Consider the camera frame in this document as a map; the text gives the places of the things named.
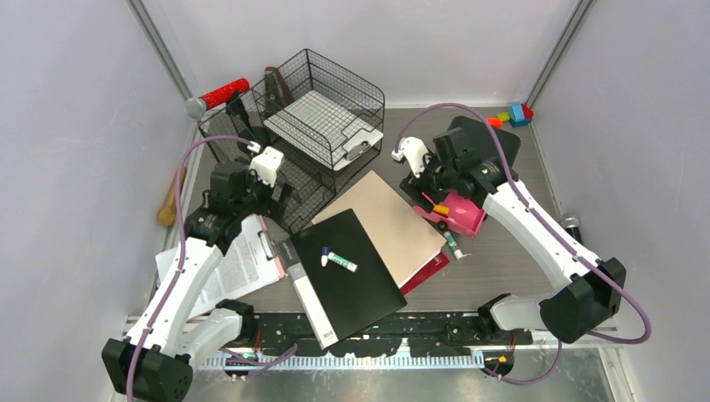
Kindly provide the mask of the yellow marker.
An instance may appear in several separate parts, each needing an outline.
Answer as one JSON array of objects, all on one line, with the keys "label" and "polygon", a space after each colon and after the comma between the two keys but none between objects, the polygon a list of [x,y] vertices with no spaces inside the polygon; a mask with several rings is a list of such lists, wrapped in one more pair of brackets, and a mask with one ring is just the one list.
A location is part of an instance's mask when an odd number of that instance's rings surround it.
[{"label": "yellow marker", "polygon": [[433,213],[444,219],[448,219],[450,217],[450,208],[443,204],[437,204],[433,207]]}]

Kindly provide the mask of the pink drawer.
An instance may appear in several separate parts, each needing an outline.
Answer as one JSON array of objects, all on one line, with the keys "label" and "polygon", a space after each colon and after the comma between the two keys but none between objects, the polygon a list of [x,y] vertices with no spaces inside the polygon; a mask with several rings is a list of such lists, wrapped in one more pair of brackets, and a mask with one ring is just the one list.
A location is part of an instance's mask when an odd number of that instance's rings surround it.
[{"label": "pink drawer", "polygon": [[420,206],[414,206],[415,213],[433,223],[439,232],[446,230],[469,238],[477,237],[480,227],[486,220],[486,212],[479,209],[471,200],[450,193],[439,204],[450,208],[450,217],[444,219],[432,212],[425,212]]}]

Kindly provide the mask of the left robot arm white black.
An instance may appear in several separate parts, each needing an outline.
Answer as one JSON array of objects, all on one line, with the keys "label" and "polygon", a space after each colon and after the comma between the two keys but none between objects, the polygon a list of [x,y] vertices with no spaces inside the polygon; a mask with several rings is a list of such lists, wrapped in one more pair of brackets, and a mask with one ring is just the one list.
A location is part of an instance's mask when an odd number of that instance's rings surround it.
[{"label": "left robot arm white black", "polygon": [[254,309],[241,297],[280,280],[265,217],[281,159],[260,155],[228,162],[212,174],[203,206],[185,221],[179,246],[154,297],[121,340],[101,357],[116,392],[128,399],[181,401],[194,373],[223,346],[250,345]]}]

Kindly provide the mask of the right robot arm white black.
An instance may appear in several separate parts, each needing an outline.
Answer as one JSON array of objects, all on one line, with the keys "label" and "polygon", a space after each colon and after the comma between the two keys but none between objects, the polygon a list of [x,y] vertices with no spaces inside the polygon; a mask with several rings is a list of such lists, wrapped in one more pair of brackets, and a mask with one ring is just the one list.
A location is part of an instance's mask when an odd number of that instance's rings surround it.
[{"label": "right robot arm white black", "polygon": [[519,139],[466,118],[428,147],[399,134],[392,157],[409,165],[400,187],[430,212],[455,195],[500,223],[537,262],[552,291],[539,296],[503,294],[481,307],[478,332],[500,343],[513,329],[546,329],[562,343],[585,335],[619,310],[627,270],[616,258],[601,259],[581,245],[541,207],[512,169]]}]

